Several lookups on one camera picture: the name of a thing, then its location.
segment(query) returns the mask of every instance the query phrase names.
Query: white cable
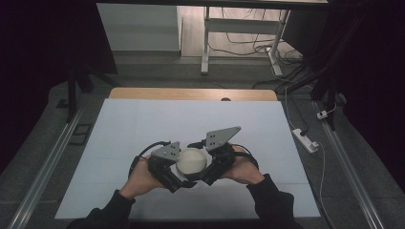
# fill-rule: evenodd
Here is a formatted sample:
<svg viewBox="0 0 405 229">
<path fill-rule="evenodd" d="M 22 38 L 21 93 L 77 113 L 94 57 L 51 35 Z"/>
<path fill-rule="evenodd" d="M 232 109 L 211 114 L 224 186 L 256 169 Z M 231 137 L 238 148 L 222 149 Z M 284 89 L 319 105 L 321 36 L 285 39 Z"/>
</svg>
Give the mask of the white cable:
<svg viewBox="0 0 405 229">
<path fill-rule="evenodd" d="M 336 102 L 334 102 L 334 108 L 332 110 L 328 111 L 327 114 L 333 112 L 335 109 L 336 109 Z"/>
<path fill-rule="evenodd" d="M 321 187 L 320 187 L 320 189 L 319 189 L 319 198 L 321 199 L 322 208 L 323 208 L 324 211 L 325 211 L 325 215 L 326 215 L 326 217 L 328 218 L 328 220 L 329 220 L 329 222 L 330 222 L 330 224 L 331 224 L 331 227 L 332 227 L 333 229 L 335 229 L 336 227 L 333 225 L 333 223 L 332 223 L 331 220 L 330 220 L 330 217 L 328 216 L 327 209 L 325 208 L 325 205 L 324 205 L 324 200 L 322 200 L 322 186 L 323 186 L 323 184 L 324 184 L 324 176 L 325 176 L 325 149 L 324 149 L 324 146 L 322 145 L 321 142 L 318 141 L 318 143 L 319 143 L 319 145 L 322 147 L 322 153 L 323 153 L 323 155 L 324 155 L 324 166 L 323 166 L 323 169 L 322 169 L 322 178 L 321 178 Z"/>
<path fill-rule="evenodd" d="M 289 125 L 291 125 L 291 127 L 294 128 L 294 130 L 295 130 L 295 129 L 297 129 L 297 128 L 295 128 L 294 125 L 292 125 L 291 120 L 289 120 L 288 105 L 287 105 L 287 87 L 286 87 L 286 97 L 285 97 L 285 100 L 286 100 L 287 119 L 288 119 Z"/>
</svg>

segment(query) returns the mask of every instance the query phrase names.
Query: hand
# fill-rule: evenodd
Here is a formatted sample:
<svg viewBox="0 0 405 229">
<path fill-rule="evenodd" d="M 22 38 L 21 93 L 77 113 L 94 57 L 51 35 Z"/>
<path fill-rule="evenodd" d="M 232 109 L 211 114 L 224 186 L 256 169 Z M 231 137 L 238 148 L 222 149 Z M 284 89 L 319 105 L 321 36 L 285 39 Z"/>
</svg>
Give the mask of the hand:
<svg viewBox="0 0 405 229">
<path fill-rule="evenodd" d="M 119 190 L 119 193 L 125 198 L 133 199 L 155 188 L 164 188 L 164 186 L 149 173 L 148 161 L 140 158 L 127 182 Z"/>
<path fill-rule="evenodd" d="M 245 153 L 245 150 L 238 146 L 232 146 L 236 152 Z M 257 184 L 265 179 L 256 166 L 243 156 L 236 156 L 235 162 L 221 178 L 230 178 L 242 184 Z"/>
</svg>

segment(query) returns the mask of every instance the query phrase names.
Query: table leg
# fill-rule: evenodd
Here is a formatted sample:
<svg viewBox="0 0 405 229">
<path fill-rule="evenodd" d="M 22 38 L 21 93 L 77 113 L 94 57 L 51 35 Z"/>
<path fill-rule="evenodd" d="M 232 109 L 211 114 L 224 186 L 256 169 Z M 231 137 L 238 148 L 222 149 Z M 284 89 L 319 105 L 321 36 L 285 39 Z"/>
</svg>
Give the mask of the table leg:
<svg viewBox="0 0 405 229">
<path fill-rule="evenodd" d="M 273 46 L 267 53 L 268 58 L 270 58 L 271 67 L 274 70 L 275 76 L 283 75 L 283 73 L 281 72 L 280 66 L 277 63 L 276 52 L 277 52 L 278 44 L 280 43 L 281 35 L 283 34 L 283 31 L 284 31 L 284 27 L 286 26 L 288 14 L 289 14 L 289 10 L 286 10 L 286 12 L 282 15 L 276 37 L 274 38 Z"/>
<path fill-rule="evenodd" d="M 204 36 L 202 47 L 202 74 L 208 74 L 208 35 L 209 35 L 209 7 L 204 12 Z"/>
</svg>

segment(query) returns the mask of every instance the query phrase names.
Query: white ball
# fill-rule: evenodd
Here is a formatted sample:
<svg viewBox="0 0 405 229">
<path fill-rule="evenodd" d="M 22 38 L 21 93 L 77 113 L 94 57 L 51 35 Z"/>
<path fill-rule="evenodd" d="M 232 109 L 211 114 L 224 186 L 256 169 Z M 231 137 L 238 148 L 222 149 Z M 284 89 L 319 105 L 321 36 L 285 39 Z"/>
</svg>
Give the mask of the white ball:
<svg viewBox="0 0 405 229">
<path fill-rule="evenodd" d="M 176 168 L 182 175 L 192 175 L 201 172 L 206 166 L 205 153 L 196 148 L 186 148 L 180 152 Z"/>
</svg>

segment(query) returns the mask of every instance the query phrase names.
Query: wooden board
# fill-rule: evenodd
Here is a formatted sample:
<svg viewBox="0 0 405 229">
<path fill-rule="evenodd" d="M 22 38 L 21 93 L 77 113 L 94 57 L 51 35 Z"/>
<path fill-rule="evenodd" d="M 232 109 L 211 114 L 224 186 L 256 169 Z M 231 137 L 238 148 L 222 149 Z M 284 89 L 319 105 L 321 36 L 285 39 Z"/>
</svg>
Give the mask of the wooden board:
<svg viewBox="0 0 405 229">
<path fill-rule="evenodd" d="M 159 100 L 210 100 L 220 101 L 277 101 L 272 90 L 229 89 L 169 89 L 169 88 L 114 88 L 110 98 L 159 99 Z"/>
</svg>

